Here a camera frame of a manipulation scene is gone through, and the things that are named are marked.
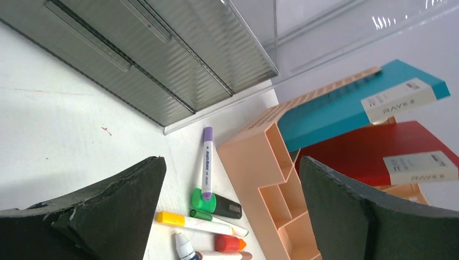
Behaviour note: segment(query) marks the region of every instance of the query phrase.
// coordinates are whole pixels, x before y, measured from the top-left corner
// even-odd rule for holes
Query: black foam piece
[[[389,195],[310,157],[300,178],[323,260],[459,259],[459,212]]]
[[[149,157],[98,183],[0,211],[0,259],[143,259],[166,174]]]

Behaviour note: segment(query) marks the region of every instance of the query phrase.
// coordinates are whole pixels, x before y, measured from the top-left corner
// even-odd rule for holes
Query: white label
[[[457,166],[442,151],[390,156],[383,160],[391,185],[459,179]]]
[[[370,122],[375,123],[436,100],[432,87],[414,78],[362,99],[361,103]]]

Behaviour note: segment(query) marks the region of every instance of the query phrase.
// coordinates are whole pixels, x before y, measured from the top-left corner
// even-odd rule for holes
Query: purple cap
[[[204,128],[204,142],[212,141],[214,139],[214,129],[210,126]]]
[[[206,202],[212,199],[212,192],[204,192],[202,194],[202,199]]]

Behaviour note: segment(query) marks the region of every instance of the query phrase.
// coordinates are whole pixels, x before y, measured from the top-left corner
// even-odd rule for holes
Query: yellow cap
[[[173,226],[185,226],[185,217],[182,215],[161,211],[156,216],[156,221]]]

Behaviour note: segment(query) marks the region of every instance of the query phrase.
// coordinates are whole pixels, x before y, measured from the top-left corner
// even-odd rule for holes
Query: green cap
[[[202,219],[202,220],[212,221],[212,215],[207,214],[207,213],[202,212],[202,211],[191,210],[189,212],[189,215],[191,217],[193,217],[193,218],[199,218],[199,219]]]
[[[217,206],[217,198],[215,194],[212,194],[212,198],[209,201],[204,201],[202,199],[201,189],[195,188],[191,195],[191,205],[194,209],[214,213],[215,207]]]

